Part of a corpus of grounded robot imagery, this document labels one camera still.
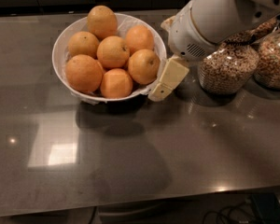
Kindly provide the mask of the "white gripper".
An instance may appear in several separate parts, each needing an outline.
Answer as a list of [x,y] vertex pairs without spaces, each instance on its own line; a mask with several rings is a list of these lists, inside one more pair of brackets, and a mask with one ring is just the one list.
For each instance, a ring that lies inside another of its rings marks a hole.
[[168,32],[168,46],[174,56],[165,62],[148,94],[153,102],[166,99],[182,82],[189,73],[186,61],[201,61],[217,49],[217,45],[207,41],[196,28],[191,15],[193,4],[193,0],[189,1],[175,16],[161,23],[161,28]]

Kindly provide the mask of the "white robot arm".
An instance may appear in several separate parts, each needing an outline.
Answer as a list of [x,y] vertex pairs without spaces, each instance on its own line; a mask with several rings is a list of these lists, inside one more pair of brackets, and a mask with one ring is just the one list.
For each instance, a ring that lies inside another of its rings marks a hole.
[[181,83],[189,66],[213,53],[224,40],[258,27],[280,14],[280,0],[192,0],[163,21],[173,56],[165,62],[148,98],[164,100]]

